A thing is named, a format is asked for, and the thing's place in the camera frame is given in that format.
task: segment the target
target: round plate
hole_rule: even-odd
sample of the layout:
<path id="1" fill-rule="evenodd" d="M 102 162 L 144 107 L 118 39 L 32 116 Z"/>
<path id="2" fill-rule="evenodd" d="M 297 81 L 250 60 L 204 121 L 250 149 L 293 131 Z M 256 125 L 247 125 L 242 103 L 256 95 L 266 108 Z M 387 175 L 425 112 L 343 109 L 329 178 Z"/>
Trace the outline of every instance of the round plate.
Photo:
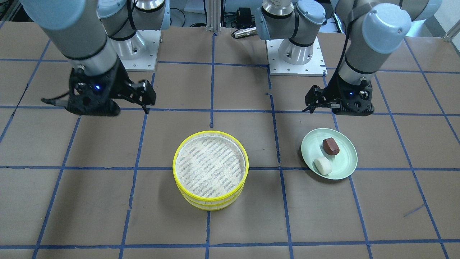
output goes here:
<path id="1" fill-rule="evenodd" d="M 330 156 L 322 148 L 322 141 L 327 138 L 334 138 L 339 146 L 340 152 L 337 155 Z M 333 129 L 315 129 L 305 135 L 302 140 L 302 157 L 308 167 L 317 175 L 327 179 L 339 180 L 350 176 L 358 164 L 358 155 L 351 141 L 342 133 Z M 332 164 L 332 172 L 328 175 L 322 175 L 313 161 L 325 156 Z"/>

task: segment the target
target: white wall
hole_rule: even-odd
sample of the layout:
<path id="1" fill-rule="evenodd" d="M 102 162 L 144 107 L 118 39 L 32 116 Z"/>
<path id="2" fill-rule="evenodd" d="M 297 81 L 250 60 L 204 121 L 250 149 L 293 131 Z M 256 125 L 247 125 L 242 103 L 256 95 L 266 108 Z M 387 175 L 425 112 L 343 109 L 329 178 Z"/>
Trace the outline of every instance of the white wall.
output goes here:
<path id="1" fill-rule="evenodd" d="M 443 0 L 441 7 L 434 17 L 438 20 L 443 29 L 447 32 L 460 19 L 460 1 Z M 460 34 L 453 40 L 457 49 L 460 49 Z"/>

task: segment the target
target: food item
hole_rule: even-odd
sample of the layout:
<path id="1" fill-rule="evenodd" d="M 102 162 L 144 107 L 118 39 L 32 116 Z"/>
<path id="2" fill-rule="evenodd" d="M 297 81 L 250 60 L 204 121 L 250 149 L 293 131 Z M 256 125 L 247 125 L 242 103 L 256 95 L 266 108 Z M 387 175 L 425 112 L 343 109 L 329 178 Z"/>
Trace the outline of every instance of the food item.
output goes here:
<path id="1" fill-rule="evenodd" d="M 316 158 L 313 163 L 322 175 L 327 175 L 332 172 L 332 164 L 327 157 Z"/>
<path id="2" fill-rule="evenodd" d="M 330 156 L 337 155 L 340 151 L 339 146 L 334 138 L 328 138 L 322 141 L 322 148 Z"/>

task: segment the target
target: perforated basket bottom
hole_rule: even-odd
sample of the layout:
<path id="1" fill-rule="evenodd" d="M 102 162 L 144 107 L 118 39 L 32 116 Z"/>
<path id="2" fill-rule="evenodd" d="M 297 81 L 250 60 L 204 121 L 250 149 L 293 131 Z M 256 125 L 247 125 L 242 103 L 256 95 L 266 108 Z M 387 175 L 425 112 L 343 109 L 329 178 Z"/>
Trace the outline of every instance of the perforated basket bottom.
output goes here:
<path id="1" fill-rule="evenodd" d="M 189 192 L 215 198 L 235 189 L 243 180 L 245 159 L 240 148 L 221 135 L 199 135 L 180 149 L 176 175 Z"/>

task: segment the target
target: metal post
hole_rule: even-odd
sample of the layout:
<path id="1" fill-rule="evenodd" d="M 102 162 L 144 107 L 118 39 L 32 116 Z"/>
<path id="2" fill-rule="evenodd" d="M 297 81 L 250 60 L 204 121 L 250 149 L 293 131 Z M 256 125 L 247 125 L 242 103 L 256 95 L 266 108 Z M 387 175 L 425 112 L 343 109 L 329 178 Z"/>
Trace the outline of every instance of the metal post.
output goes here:
<path id="1" fill-rule="evenodd" d="M 443 36 L 445 42 L 452 41 L 452 39 L 460 32 L 460 20 L 450 28 L 450 30 Z"/>
<path id="2" fill-rule="evenodd" d="M 220 33 L 220 0 L 206 0 L 206 30 Z"/>

